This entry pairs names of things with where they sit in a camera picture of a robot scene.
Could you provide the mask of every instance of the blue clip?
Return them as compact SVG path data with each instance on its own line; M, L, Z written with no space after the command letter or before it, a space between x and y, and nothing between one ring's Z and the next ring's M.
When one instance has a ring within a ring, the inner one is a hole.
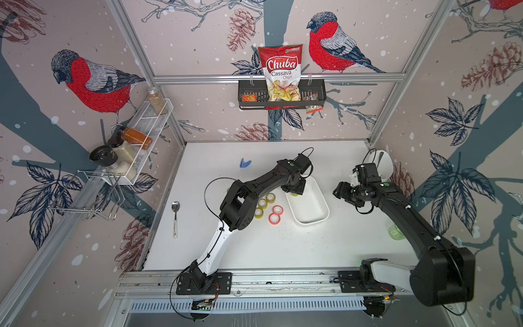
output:
M245 168L247 166L249 166L251 164L251 160L247 161L247 162L243 162L243 158L242 160L240 161L240 168Z

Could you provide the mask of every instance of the white plastic container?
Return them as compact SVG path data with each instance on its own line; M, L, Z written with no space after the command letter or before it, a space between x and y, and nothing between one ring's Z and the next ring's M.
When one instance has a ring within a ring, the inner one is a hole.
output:
M307 227L320 223L331 214L327 202L313 177L307 177L303 195L285 193L294 221L298 226Z

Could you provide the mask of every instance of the glass jar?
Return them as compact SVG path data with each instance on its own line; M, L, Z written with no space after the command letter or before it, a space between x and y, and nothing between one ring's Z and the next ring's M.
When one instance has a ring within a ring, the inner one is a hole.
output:
M117 136L109 140L109 145L112 147L112 150L116 153L118 158L130 163L131 165L133 164L134 158L136 157L136 151L126 140Z
M401 232L401 230L396 226L395 223L391 223L389 225L389 235L392 237L392 239L400 241L405 239L405 235Z
M138 130L135 130L132 127L121 127L117 131L116 136L122 137L124 140L126 140L132 145L141 145L142 149L145 151L147 151L147 149L153 143L152 138L148 137L147 135Z
M147 89L147 92L149 92L147 97L149 98L151 106L153 106L154 112L157 115L165 115L167 113L165 100L162 98L160 92L158 92L158 89L156 87L150 87Z
M109 145L102 145L92 150L89 154L89 159L104 167L107 172L120 174L120 176L125 176L130 181L137 174L136 169L130 163L119 159Z

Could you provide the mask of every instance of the robotic arm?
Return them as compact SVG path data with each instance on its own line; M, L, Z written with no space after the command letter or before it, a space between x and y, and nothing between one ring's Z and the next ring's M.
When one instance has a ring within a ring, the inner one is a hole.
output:
M366 270L371 280L411 290L426 306L472 300L475 258L470 250L457 248L440 236L394 183L382 182L374 163L356 166L351 177L351 184L338 184L334 196L356 209L366 201L371 202L371 211L380 208L399 227L419 259L413 270L376 259L363 261L360 271Z
M278 186L284 192L302 195L305 178L301 174L309 166L312 173L309 157L300 153L292 160L279 160L276 167L257 179L245 183L236 180L232 183L220 205L220 222L211 242L202 256L189 267L190 279L199 293L206 293L211 288L213 274L218 270L231 236L250 224L258 201Z

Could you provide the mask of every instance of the vent grille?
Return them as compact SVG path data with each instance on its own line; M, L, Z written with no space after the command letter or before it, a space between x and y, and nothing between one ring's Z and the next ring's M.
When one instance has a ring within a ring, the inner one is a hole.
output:
M179 312L201 313L190 310L193 299L173 299ZM221 298L213 313L256 313L288 311L344 311L365 310L362 296L296 297L296 298ZM129 313L173 312L168 299L134 299Z

